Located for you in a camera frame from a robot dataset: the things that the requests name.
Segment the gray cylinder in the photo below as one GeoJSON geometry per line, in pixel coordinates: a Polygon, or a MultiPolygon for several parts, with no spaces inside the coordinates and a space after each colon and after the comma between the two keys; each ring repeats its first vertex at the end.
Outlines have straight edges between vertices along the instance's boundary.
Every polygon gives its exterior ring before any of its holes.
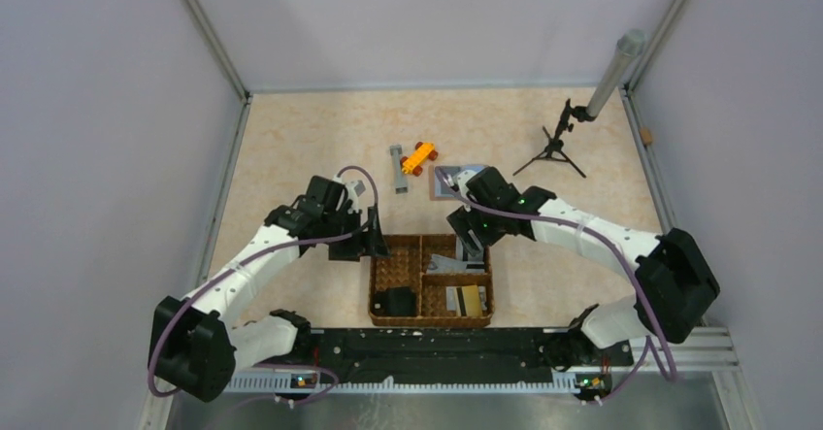
{"type": "Polygon", "coordinates": [[[631,29],[626,32],[620,40],[617,41],[617,49],[614,51],[614,56],[611,58],[609,67],[597,84],[597,90],[594,91],[589,104],[586,106],[586,113],[595,117],[600,114],[600,110],[606,105],[611,93],[617,88],[620,80],[623,79],[623,73],[626,68],[632,64],[642,53],[645,45],[645,32],[640,29],[631,29]]]}

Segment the yellow toy truck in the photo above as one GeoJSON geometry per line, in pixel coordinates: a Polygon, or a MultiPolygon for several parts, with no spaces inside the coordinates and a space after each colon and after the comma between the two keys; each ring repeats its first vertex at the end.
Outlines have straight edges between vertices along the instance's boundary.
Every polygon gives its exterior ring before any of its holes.
{"type": "Polygon", "coordinates": [[[414,153],[411,156],[404,156],[400,158],[400,166],[403,167],[403,173],[407,175],[420,176],[423,174],[423,168],[420,166],[426,158],[435,161],[438,153],[435,150],[435,145],[430,142],[418,142],[414,146],[414,153]]]}

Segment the wooden table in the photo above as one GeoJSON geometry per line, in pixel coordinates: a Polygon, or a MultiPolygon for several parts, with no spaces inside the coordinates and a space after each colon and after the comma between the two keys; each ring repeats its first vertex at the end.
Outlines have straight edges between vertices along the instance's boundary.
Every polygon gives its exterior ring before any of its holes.
{"type": "MultiPolygon", "coordinates": [[[[567,164],[536,162],[513,173],[545,146],[567,98],[585,104],[590,88],[402,90],[255,95],[220,225],[211,273],[251,238],[274,207],[290,204],[312,175],[365,167],[378,183],[384,234],[445,233],[453,201],[429,198],[428,170],[394,193],[388,148],[433,142],[439,164],[496,166],[522,191],[538,185],[572,205],[647,231],[660,226],[629,124],[615,92],[593,123],[564,135],[567,164]]],[[[347,179],[358,175],[346,174],[347,179]]],[[[283,270],[242,321],[274,309],[296,311],[315,326],[367,327],[368,259],[329,262],[312,248],[283,270]]],[[[563,248],[506,237],[492,248],[496,312],[492,326],[566,325],[594,303],[631,292],[622,277],[563,248]]]]}

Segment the gray wall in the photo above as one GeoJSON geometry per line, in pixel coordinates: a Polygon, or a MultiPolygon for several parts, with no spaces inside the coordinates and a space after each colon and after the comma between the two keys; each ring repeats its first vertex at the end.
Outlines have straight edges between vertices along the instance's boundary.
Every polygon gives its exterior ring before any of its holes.
{"type": "Polygon", "coordinates": [[[639,93],[767,428],[820,428],[823,0],[692,0],[639,93]]]}
{"type": "Polygon", "coordinates": [[[593,84],[671,0],[201,0],[251,90],[593,84]]]}
{"type": "Polygon", "coordinates": [[[239,111],[180,0],[0,0],[0,428],[134,428],[239,111]]]}

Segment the tripod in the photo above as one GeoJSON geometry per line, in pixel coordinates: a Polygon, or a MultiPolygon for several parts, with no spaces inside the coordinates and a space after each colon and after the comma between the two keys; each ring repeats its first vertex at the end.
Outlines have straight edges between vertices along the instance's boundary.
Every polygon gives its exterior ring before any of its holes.
{"type": "Polygon", "coordinates": [[[557,127],[554,129],[554,137],[551,137],[551,135],[549,135],[548,131],[546,130],[546,128],[544,126],[543,127],[543,133],[548,138],[548,145],[545,146],[543,151],[541,151],[540,153],[535,155],[534,158],[529,160],[528,163],[521,166],[520,169],[515,171],[513,176],[517,176],[517,173],[520,173],[521,171],[525,170],[526,167],[531,165],[532,163],[534,163],[538,160],[545,160],[545,161],[557,161],[557,162],[560,162],[560,163],[569,163],[570,165],[572,165],[573,168],[575,168],[575,170],[578,173],[580,173],[581,176],[583,176],[584,178],[586,177],[586,174],[583,173],[583,170],[581,170],[574,163],[574,161],[572,161],[572,159],[569,158],[569,155],[567,155],[563,151],[563,141],[560,139],[560,135],[563,134],[565,131],[572,132],[572,130],[575,128],[575,126],[573,124],[569,123],[569,119],[572,116],[576,117],[578,121],[593,121],[594,120],[594,117],[590,116],[586,112],[586,107],[574,107],[574,108],[572,108],[572,100],[571,99],[566,100],[566,108],[563,109],[563,113],[560,114],[560,120],[557,121],[557,127]],[[562,158],[556,158],[554,156],[555,153],[559,154],[562,158]]]}

